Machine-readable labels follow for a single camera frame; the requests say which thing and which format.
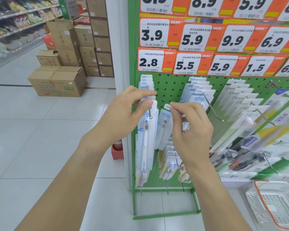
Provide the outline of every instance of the hand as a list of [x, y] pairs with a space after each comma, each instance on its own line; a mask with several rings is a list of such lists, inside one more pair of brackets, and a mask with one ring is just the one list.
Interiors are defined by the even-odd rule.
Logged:
[[[197, 169], [209, 161], [209, 147], [213, 134], [213, 126], [199, 103], [174, 103], [171, 114], [173, 117], [173, 144], [187, 170]], [[189, 122], [189, 130], [182, 130], [182, 122]]]
[[138, 104], [142, 97], [154, 95], [156, 91], [129, 86], [112, 100], [104, 115], [88, 134], [94, 134], [95, 138], [105, 141], [105, 144], [110, 147], [135, 129], [140, 118], [152, 106], [153, 101], [143, 101], [132, 113], [134, 103]]

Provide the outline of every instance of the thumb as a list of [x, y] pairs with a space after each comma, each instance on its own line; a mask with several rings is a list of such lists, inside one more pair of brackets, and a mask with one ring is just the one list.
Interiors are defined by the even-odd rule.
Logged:
[[143, 102], [140, 103], [140, 105], [136, 108], [134, 113], [131, 115], [133, 121], [136, 122], [136, 125], [139, 122], [140, 118], [143, 116], [143, 114], [149, 108], [151, 108], [152, 105], [153, 105], [153, 101], [152, 100], [144, 100]]
[[172, 108], [170, 110], [171, 114], [172, 114], [172, 119], [173, 119], [173, 130], [172, 130], [172, 134], [174, 136], [181, 136], [182, 135], [182, 116], [181, 113]]

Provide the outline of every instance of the left hand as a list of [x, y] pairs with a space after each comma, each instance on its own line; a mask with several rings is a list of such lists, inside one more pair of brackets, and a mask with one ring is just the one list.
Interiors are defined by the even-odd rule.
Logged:
[[152, 106], [153, 101], [143, 101], [132, 113], [134, 103], [138, 104], [142, 97], [154, 96], [156, 93], [156, 91], [129, 86], [112, 100], [99, 122], [87, 134], [94, 135], [93, 138], [104, 141], [110, 147], [135, 129], [140, 118]]

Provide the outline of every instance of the forearm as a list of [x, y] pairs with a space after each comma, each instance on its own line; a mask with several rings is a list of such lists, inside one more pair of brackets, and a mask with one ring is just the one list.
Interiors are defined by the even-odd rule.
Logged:
[[79, 230], [96, 172], [107, 149], [108, 144], [84, 136], [15, 231]]
[[206, 230], [251, 230], [213, 165], [208, 161], [200, 167], [190, 167], [188, 173], [194, 183]]

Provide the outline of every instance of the green metal frame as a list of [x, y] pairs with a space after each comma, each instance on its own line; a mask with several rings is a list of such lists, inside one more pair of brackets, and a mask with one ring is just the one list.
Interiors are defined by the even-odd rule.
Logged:
[[[130, 72], [130, 84], [138, 87], [138, 82], [140, 81], [140, 76], [142, 74], [152, 74], [155, 90], [158, 92], [156, 100], [158, 102], [158, 108], [161, 109], [165, 104], [173, 101], [179, 102], [184, 85], [188, 82], [189, 76], [187, 75], [172, 75], [167, 73], [152, 73], [152, 72], [138, 72], [137, 71], [137, 49], [139, 47], [139, 9], [140, 9], [140, 0], [128, 0], [128, 34], [129, 34], [129, 72]], [[215, 102], [219, 93], [223, 89], [227, 80], [231, 77], [223, 76], [205, 76], [207, 81], [210, 81], [210, 84], [213, 85], [212, 89], [216, 90], [215, 99], [212, 101], [212, 104]], [[246, 79], [247, 83], [250, 84], [251, 88], [254, 88], [254, 93], [259, 93], [258, 98], [263, 98], [265, 102], [276, 90], [277, 88], [267, 88], [267, 85], [270, 81], [277, 82], [278, 88], [289, 89], [289, 77], [239, 77]], [[274, 119], [281, 111], [277, 112], [270, 120]], [[178, 216], [178, 215], [188, 215], [188, 214], [198, 214], [200, 209], [198, 208], [198, 203], [195, 195], [195, 190], [193, 189], [184, 189], [185, 191], [191, 191], [194, 196], [196, 211], [192, 212], [181, 212], [181, 213], [171, 213], [171, 214], [158, 214], [158, 215], [149, 215], [149, 216], [136, 216], [136, 193], [140, 190], [135, 190], [135, 134], [137, 129], [135, 129], [131, 134], [131, 148], [132, 148], [132, 193], [133, 193], [133, 211], [134, 219], [148, 219], [148, 218], [157, 218], [157, 217], [169, 217], [169, 216]], [[148, 181], [142, 187], [142, 192], [161, 192], [166, 190], [146, 190], [149, 188], [166, 188], [166, 182], [159, 178], [159, 167], [157, 161], [157, 151], [155, 152], [153, 169], [150, 171]], [[178, 189], [168, 189], [169, 192], [172, 191], [182, 191], [182, 186], [191, 188], [193, 184], [183, 183], [181, 184], [178, 179], [179, 172], [167, 182], [168, 187], [177, 187]]]

